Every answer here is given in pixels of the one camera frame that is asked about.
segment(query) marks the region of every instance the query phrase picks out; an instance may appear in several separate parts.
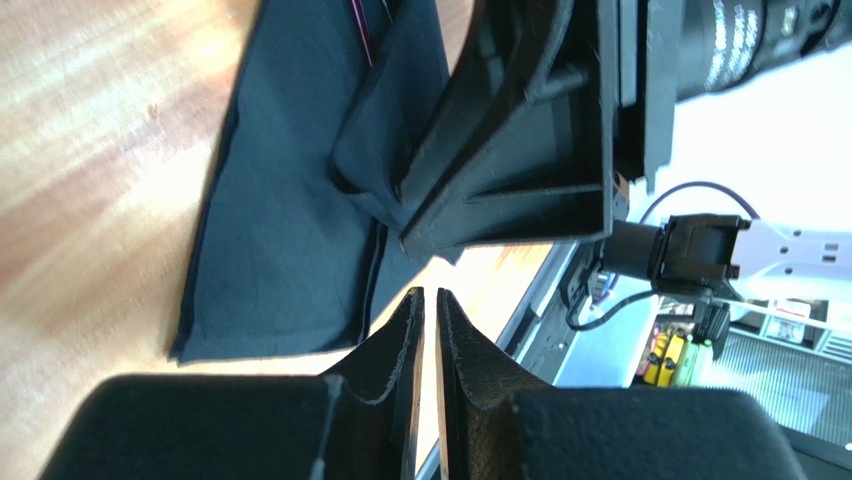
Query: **yellow object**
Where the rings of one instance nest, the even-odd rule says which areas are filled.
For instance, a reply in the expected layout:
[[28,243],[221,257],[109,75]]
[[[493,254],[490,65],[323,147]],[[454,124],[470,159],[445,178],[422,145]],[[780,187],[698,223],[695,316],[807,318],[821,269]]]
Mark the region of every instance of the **yellow object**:
[[676,333],[669,340],[665,358],[660,362],[660,374],[656,382],[658,387],[668,387],[671,385],[675,367],[677,367],[677,362],[680,360],[680,355],[683,352],[685,344],[686,339],[683,338],[683,333]]
[[672,378],[673,387],[700,387],[704,376],[713,365],[713,344],[704,340],[703,344],[692,342],[692,336],[687,337],[686,347],[677,362]]
[[656,385],[657,379],[660,376],[660,367],[663,365],[663,357],[665,357],[666,347],[669,344],[668,332],[660,332],[657,335],[657,340],[651,354],[648,355],[648,369],[642,375],[642,380],[649,385]]

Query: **dark blue fabric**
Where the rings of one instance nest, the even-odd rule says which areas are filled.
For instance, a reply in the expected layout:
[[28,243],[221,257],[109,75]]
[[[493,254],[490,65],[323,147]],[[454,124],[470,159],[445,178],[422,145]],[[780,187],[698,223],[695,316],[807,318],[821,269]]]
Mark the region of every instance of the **dark blue fabric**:
[[[352,346],[422,263],[389,190],[448,75],[433,0],[402,2],[368,68],[348,1],[266,2],[225,122],[172,355]],[[382,225],[376,217],[386,222]]]

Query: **black cable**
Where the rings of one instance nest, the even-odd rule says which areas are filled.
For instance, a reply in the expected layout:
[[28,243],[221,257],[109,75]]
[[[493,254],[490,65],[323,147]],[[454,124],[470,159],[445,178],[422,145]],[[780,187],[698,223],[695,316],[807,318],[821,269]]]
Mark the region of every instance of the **black cable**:
[[650,297],[652,297],[656,294],[657,294],[656,290],[648,290],[647,292],[634,293],[633,295],[630,295],[629,297],[625,298],[624,300],[616,303],[612,308],[607,310],[607,312],[605,314],[603,314],[603,316],[601,318],[598,318],[597,320],[592,320],[591,322],[585,323],[583,325],[577,325],[575,323],[571,323],[571,319],[569,318],[569,319],[567,319],[568,328],[570,328],[571,330],[574,330],[575,332],[587,332],[589,330],[594,330],[595,328],[598,328],[601,325],[603,325],[604,323],[612,320],[612,317],[614,317],[615,314],[617,314],[619,311],[621,311],[624,307],[626,307],[626,306],[628,306],[632,303],[636,303],[640,300],[650,298]]
[[728,187],[726,187],[722,184],[719,184],[719,183],[696,181],[696,182],[682,183],[682,184],[680,184],[676,187],[672,187],[666,193],[660,195],[660,197],[658,199],[654,200],[654,203],[652,203],[648,207],[648,209],[645,210],[645,213],[642,215],[642,219],[639,220],[639,223],[645,223],[646,221],[648,221],[648,219],[651,217],[651,213],[653,213],[654,209],[656,209],[661,203],[663,203],[663,200],[670,197],[672,194],[675,194],[675,193],[677,193],[681,190],[685,190],[687,188],[695,188],[695,187],[710,188],[710,189],[716,190],[717,192],[724,193],[725,195],[731,197],[735,202],[737,202],[743,208],[743,210],[745,210],[746,213],[748,213],[748,215],[752,218],[752,220],[760,220],[760,215],[758,215],[758,213],[754,209],[754,207],[752,207],[751,204],[748,203],[746,201],[746,199],[743,198],[739,193],[737,193],[737,192],[731,190],[730,188],[728,188]]

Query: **black plastic part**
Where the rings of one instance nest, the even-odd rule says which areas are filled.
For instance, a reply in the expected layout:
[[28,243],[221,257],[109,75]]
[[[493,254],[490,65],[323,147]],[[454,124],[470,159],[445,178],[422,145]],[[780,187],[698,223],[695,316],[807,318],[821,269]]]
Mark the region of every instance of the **black plastic part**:
[[54,479],[414,478],[423,290],[318,377],[127,376],[83,404]]
[[628,277],[650,279],[663,231],[641,223],[616,221],[604,241],[603,269]]
[[479,333],[447,290],[438,359],[444,478],[803,478],[748,395],[553,388]]
[[[743,83],[767,70],[830,51],[852,41],[850,0],[764,0],[765,25],[760,47]],[[788,9],[795,11],[792,32],[784,30]]]
[[697,320],[692,332],[693,341],[695,343],[704,343],[704,340],[713,342],[713,360],[718,360],[725,349],[725,341],[731,329],[730,305],[726,303],[709,305],[704,309],[703,318]]
[[651,190],[671,160],[683,4],[639,2],[637,101],[621,112],[616,167],[628,180],[646,177]]
[[[565,328],[565,306],[553,288],[575,270],[568,265],[578,245],[556,243],[509,317],[495,344],[521,367],[547,383],[556,382],[575,332]],[[417,480],[441,480],[440,445],[426,456]]]
[[736,215],[674,216],[666,225],[651,284],[663,294],[742,300],[730,280],[739,276],[731,264],[740,230],[750,222]]
[[567,309],[565,319],[568,324],[577,323],[580,310],[586,305],[586,299],[592,296],[597,273],[600,271],[600,258],[600,243],[578,246],[568,267],[571,274],[559,280],[559,295]]
[[615,2],[479,0],[459,65],[409,169],[405,251],[596,240],[610,233]]
[[840,445],[782,427],[808,478],[852,479],[852,452]]

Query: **black plastic mount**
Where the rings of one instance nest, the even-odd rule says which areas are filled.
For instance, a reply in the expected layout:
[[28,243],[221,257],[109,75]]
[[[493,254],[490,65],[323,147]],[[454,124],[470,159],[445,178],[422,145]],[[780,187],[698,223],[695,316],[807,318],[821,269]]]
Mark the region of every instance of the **black plastic mount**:
[[[110,380],[42,478],[411,479],[423,300],[409,291],[317,377]],[[781,430],[745,394],[560,390],[477,331],[450,291],[437,307],[444,478],[802,478]]]
[[567,269],[572,273],[559,280],[559,295],[567,309],[569,323],[577,323],[586,299],[594,292],[600,271],[601,246],[600,242],[579,245]]
[[83,403],[43,480],[413,478],[423,289],[316,377],[111,379]]
[[411,257],[610,233],[617,2],[474,3],[467,42],[399,199]]
[[730,284],[739,278],[731,258],[737,235],[749,225],[736,215],[672,217],[663,230],[659,254],[652,257],[651,283],[666,295],[705,303],[713,298],[742,300]]

